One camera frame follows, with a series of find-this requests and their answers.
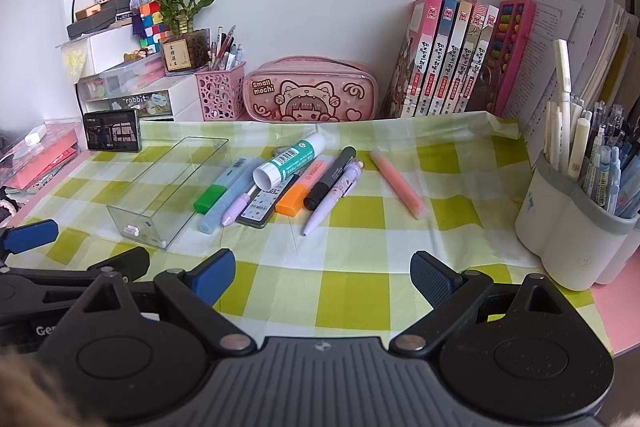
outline pink desk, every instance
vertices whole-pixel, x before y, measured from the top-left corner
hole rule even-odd
[[[605,286],[594,284],[591,294],[616,355],[640,344],[640,253]]]

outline pen holder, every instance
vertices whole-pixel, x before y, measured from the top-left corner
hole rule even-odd
[[[544,155],[535,167],[516,218],[516,235],[542,259],[556,282],[571,290],[586,290],[606,272],[637,218],[609,214],[580,185],[552,169]]]
[[[229,71],[199,71],[200,105],[204,121],[235,121],[244,115],[244,62]]]

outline orange highlighter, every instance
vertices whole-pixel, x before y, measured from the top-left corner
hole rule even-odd
[[[328,154],[320,154],[306,168],[305,172],[287,193],[276,203],[276,212],[283,216],[296,217],[302,208],[306,195],[311,188],[329,170],[335,157]]]

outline blue foam pad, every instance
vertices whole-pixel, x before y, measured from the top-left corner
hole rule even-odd
[[[236,277],[236,257],[228,250],[207,269],[194,277],[191,290],[209,306],[213,306]]]
[[[47,219],[8,230],[3,241],[4,250],[8,253],[20,253],[53,243],[57,238],[58,224],[53,219]]]

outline desk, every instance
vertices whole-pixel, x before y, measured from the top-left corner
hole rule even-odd
[[[611,284],[594,284],[591,294],[613,352],[621,355],[640,344],[640,254],[629,259]]]
[[[355,147],[365,169],[313,234],[300,233],[306,210],[292,219],[276,215],[263,230],[234,224],[214,235],[197,230],[196,216],[169,251],[152,251],[147,279],[171,267],[190,269],[218,248],[230,248],[236,279],[216,309],[258,343],[265,335],[377,335],[388,343],[430,310],[408,273],[417,250],[456,271],[475,267],[496,282],[520,283],[542,270],[513,230],[531,176],[526,146],[514,121],[485,112],[318,126],[143,122],[141,153],[94,153],[35,205],[28,220],[55,219],[60,237],[9,264],[82,269],[132,247],[106,203],[116,203],[119,190],[168,149],[157,140],[225,137],[231,163],[241,155],[268,159],[275,146],[316,130],[328,153]],[[427,220],[415,220],[383,180],[366,153],[373,147],[386,152],[423,197]],[[564,292],[609,347],[591,293]]]

